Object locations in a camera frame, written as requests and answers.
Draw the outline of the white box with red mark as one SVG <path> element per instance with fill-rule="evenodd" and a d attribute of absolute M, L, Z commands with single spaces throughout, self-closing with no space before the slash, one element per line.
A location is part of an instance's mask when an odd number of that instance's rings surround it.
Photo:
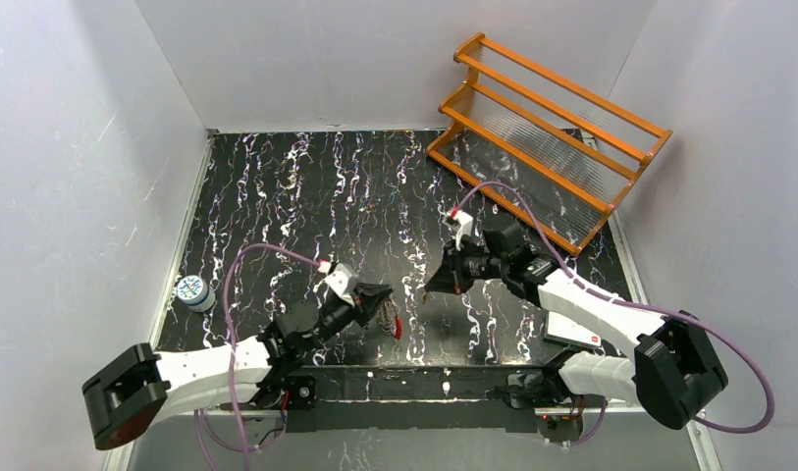
<path fill-rule="evenodd" d="M 589 350 L 602 347 L 600 336 L 556 312 L 547 313 L 544 327 L 544 338 L 547 341 Z"/>

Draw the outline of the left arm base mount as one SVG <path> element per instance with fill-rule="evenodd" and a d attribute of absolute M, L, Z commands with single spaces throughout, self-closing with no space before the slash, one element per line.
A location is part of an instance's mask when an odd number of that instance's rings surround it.
<path fill-rule="evenodd" d="M 292 373 L 285 377 L 271 375 L 249 391 L 239 405 L 249 411 L 269 410 L 284 413 L 311 410 L 317 401 L 317 380 L 313 374 Z"/>

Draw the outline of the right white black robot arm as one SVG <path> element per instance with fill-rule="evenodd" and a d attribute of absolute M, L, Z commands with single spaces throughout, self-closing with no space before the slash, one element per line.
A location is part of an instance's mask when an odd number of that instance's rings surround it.
<path fill-rule="evenodd" d="M 443 223 L 452 237 L 426 292 L 464 294 L 499 280 L 514 296 L 558 314 L 606 340 L 621 356 L 579 351 L 550 366 L 536 392 L 552 399 L 598 395 L 641 405 L 661 425 L 678 430 L 728 385 L 707 333 L 692 322 L 630 307 L 618 295 L 568 275 L 532 247 L 521 227 L 469 235 L 473 219 L 461 210 Z"/>

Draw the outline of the orange wooden rack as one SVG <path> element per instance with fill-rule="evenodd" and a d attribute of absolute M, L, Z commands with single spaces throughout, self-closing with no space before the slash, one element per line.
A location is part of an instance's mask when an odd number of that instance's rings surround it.
<path fill-rule="evenodd" d="M 595 237 L 672 136 L 478 32 L 460 44 L 463 83 L 429 157 L 475 186 L 500 181 L 534 206 L 537 227 L 569 254 Z"/>

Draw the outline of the aluminium frame rail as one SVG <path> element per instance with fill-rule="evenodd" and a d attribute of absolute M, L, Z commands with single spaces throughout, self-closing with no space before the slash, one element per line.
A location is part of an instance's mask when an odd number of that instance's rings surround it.
<path fill-rule="evenodd" d="M 316 377 L 316 403 L 319 401 L 445 403 L 491 400 L 485 397 L 486 391 L 494 386 L 501 386 L 509 374 L 530 370 L 559 374 L 557 370 L 547 368 L 511 371 L 503 368 L 377 371 L 307 368 L 296 373 L 309 373 Z M 182 383 L 178 378 L 165 378 L 149 385 L 144 400 L 156 407 L 156 420 L 162 420 L 195 409 L 229 408 L 232 400 L 236 400 L 239 404 L 242 400 L 248 399 L 249 391 L 255 384 L 238 383 L 231 391 L 228 380 L 223 375 L 205 378 L 200 374 L 193 374 L 186 383 Z M 631 377 L 627 384 L 627 392 L 609 392 L 606 385 L 605 381 L 599 380 L 593 386 L 575 386 L 569 389 L 572 393 L 591 394 L 639 404 L 651 417 L 672 429 L 682 428 L 717 394 L 715 389 L 700 386 L 697 377 L 674 380 L 667 380 L 658 375 Z"/>

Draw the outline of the white red keyring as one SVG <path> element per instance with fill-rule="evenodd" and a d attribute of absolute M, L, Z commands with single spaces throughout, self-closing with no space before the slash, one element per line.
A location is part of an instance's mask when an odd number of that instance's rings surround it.
<path fill-rule="evenodd" d="M 391 298 L 381 304 L 377 317 L 381 330 L 386 336 L 395 340 L 401 339 L 402 321 L 398 314 L 398 308 Z"/>

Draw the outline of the small blue white jar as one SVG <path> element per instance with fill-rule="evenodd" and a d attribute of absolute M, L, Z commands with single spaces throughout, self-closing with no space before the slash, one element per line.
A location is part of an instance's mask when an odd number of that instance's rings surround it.
<path fill-rule="evenodd" d="M 210 310 L 216 302 L 215 291 L 197 275 L 181 278 L 175 285 L 176 298 L 193 312 Z"/>

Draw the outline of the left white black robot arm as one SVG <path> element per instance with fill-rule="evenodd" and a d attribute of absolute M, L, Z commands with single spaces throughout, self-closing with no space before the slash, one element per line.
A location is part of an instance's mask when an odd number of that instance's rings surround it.
<path fill-rule="evenodd" d="M 148 343 L 130 346 L 81 387 L 95 448 L 125 445 L 151 425 L 194 409 L 232 399 L 258 403 L 283 389 L 286 376 L 336 334 L 351 324 L 367 327 L 393 292 L 358 282 L 350 301 L 331 292 L 320 307 L 307 303 L 235 347 L 158 352 Z"/>

